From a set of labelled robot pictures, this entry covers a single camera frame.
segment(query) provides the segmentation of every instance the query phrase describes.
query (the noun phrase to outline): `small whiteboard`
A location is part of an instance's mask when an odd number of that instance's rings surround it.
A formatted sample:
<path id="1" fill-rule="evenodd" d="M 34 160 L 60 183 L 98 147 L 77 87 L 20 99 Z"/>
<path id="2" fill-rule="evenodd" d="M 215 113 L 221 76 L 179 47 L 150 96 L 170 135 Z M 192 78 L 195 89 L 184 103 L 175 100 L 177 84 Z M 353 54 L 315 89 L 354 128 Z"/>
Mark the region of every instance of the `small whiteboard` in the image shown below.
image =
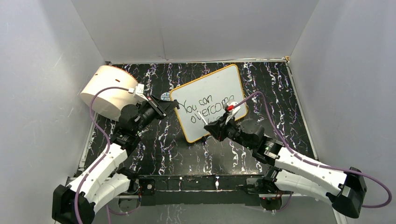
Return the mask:
<path id="1" fill-rule="evenodd" d="M 187 142 L 193 143 L 209 135 L 198 112 L 209 123 L 221 117 L 224 104 L 234 99 L 244 99 L 242 82 L 235 64 L 226 66 L 208 75 L 197 78 L 170 91 L 170 98 L 179 102 L 177 118 L 182 126 Z M 248 113 L 246 103 L 241 105 L 235 118 L 240 119 Z"/>

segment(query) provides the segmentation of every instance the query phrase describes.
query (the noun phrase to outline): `table surface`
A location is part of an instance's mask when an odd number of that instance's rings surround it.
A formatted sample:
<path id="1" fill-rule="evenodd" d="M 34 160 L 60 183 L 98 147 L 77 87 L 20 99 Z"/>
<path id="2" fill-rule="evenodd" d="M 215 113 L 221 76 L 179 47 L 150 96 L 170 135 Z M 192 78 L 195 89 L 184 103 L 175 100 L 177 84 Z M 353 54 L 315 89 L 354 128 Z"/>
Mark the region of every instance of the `table surface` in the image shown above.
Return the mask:
<path id="1" fill-rule="evenodd" d="M 145 95 L 153 94 L 167 99 L 169 91 L 173 88 L 230 64 L 238 66 L 245 95 L 255 91 L 264 93 L 271 118 L 289 145 L 301 154 L 314 158 L 285 62 L 154 63 L 113 66 L 129 72 L 140 83 L 145 84 Z M 247 106 L 248 114 L 241 120 L 253 119 L 265 128 L 268 136 L 277 138 L 260 97 L 248 101 Z M 97 122 L 107 133 L 113 134 L 115 121 L 99 115 Z M 106 141 L 102 133 L 94 129 L 84 168 L 98 157 L 105 146 Z M 257 162 L 251 151 L 228 139 L 218 142 L 209 136 L 206 143 L 188 143 L 175 113 L 147 126 L 138 148 L 120 165 L 121 167 L 127 167 L 140 175 L 248 175 L 263 174 L 269 168 L 268 165 Z"/>

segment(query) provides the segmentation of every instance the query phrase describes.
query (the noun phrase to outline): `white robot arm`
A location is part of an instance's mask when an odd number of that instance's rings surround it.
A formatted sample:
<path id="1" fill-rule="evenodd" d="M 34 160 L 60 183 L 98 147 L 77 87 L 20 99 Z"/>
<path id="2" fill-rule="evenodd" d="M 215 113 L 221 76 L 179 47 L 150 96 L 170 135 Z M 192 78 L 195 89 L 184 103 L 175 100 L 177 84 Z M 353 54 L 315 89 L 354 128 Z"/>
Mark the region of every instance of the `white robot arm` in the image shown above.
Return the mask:
<path id="1" fill-rule="evenodd" d="M 136 104 L 122 108 L 119 122 L 110 139 L 108 151 L 101 155 L 79 177 L 67 186 L 59 185 L 53 194 L 52 218 L 62 224 L 76 224 L 74 198 L 78 195 L 78 211 L 82 223 L 91 223 L 95 213 L 120 193 L 136 191 L 137 175 L 121 169 L 112 178 L 106 178 L 136 149 L 140 142 L 139 132 L 155 119 L 163 119 L 179 109 L 179 103 L 143 95 L 144 85 L 125 89 L 136 99 Z"/>
<path id="2" fill-rule="evenodd" d="M 323 168 L 327 165 L 289 150 L 282 142 L 266 136 L 264 128 L 256 122 L 241 127 L 235 123 L 234 117 L 240 108 L 234 108 L 236 105 L 236 102 L 228 102 L 224 115 L 205 124 L 204 129 L 219 141 L 229 138 L 251 149 L 254 158 L 273 166 L 263 179 L 248 184 L 248 192 L 263 189 L 297 192 L 322 200 L 345 216 L 359 217 L 367 191 L 361 175 Z"/>

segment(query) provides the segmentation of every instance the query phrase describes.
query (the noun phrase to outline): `tape roll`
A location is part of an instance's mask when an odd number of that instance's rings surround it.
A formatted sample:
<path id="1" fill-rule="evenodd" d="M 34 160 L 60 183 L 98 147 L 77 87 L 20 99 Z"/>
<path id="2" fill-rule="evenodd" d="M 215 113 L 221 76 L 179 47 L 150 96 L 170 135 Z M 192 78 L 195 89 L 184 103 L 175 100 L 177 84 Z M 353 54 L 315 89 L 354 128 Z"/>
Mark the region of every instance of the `tape roll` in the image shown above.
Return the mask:
<path id="1" fill-rule="evenodd" d="M 95 72 L 80 93 L 80 97 L 87 105 L 90 105 L 95 94 L 104 88 L 118 86 L 129 89 L 135 88 L 137 85 L 137 80 L 126 71 L 113 66 L 103 65 Z M 106 90 L 96 97 L 92 109 L 106 118 L 118 121 L 121 109 L 125 105 L 135 105 L 136 103 L 137 100 L 127 91 Z"/>

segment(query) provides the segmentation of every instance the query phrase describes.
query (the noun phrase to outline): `white wall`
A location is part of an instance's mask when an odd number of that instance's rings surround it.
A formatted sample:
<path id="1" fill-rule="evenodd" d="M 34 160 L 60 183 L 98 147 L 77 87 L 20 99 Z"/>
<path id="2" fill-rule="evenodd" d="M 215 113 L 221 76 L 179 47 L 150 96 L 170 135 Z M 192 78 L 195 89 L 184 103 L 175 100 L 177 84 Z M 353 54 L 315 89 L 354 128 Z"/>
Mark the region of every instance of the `white wall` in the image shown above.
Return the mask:
<path id="1" fill-rule="evenodd" d="M 104 60 L 70 0 L 3 0 L 0 61 L 0 223 L 54 223 L 90 126 L 78 94 Z"/>
<path id="2" fill-rule="evenodd" d="M 382 180 L 393 193 L 395 21 L 393 0 L 321 0 L 290 58 L 319 159 L 357 167 Z M 384 202 L 385 191 L 366 182 L 365 204 Z M 356 223 L 396 223 L 395 210 L 395 202 L 382 209 L 362 209 Z"/>
<path id="3" fill-rule="evenodd" d="M 318 0 L 72 0 L 105 60 L 289 56 Z"/>

